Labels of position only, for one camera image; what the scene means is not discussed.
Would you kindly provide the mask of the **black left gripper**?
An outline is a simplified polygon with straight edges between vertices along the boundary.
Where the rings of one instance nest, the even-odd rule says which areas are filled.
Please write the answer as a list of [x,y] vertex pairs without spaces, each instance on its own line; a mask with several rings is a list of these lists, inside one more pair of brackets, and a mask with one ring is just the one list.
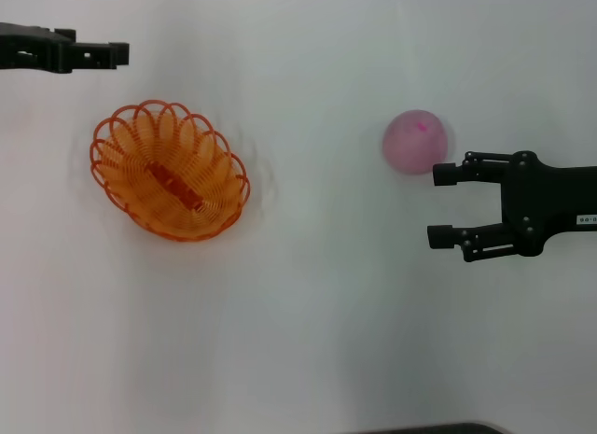
[[[1,23],[1,69],[40,70],[67,74],[72,70],[114,70],[128,65],[128,43],[75,43],[73,29]],[[69,47],[69,65],[66,51]]]

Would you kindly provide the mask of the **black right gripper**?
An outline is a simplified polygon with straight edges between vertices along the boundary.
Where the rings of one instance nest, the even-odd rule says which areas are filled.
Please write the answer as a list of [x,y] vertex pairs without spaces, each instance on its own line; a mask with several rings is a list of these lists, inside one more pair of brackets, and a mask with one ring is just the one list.
[[476,228],[428,226],[432,249],[459,246],[465,262],[540,255],[547,240],[596,231],[596,168],[552,167],[532,151],[512,155],[468,151],[461,164],[438,163],[434,185],[501,182],[503,222]]

